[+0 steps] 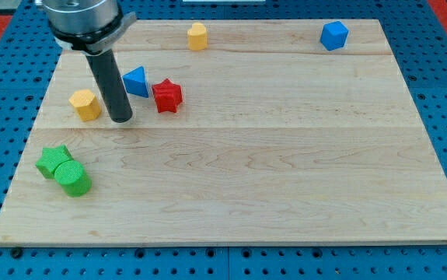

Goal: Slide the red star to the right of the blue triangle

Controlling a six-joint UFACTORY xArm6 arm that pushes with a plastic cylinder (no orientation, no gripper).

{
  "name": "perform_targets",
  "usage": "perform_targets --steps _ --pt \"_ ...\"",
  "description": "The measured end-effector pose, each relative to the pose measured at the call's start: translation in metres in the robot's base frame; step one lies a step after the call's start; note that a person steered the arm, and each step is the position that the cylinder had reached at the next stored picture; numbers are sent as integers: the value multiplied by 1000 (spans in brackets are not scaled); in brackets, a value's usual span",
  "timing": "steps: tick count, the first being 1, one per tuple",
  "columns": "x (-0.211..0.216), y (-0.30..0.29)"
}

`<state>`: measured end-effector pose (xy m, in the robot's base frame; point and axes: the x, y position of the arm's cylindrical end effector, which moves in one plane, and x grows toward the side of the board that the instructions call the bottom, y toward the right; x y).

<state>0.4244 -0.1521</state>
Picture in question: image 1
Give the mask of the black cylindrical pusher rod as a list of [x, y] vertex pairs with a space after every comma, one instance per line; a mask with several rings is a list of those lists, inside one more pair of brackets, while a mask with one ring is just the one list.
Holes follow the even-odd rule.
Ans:
[[116, 123], [129, 121], [133, 116], [133, 111], [113, 51], [108, 50], [99, 55], [89, 55], [86, 60], [110, 119]]

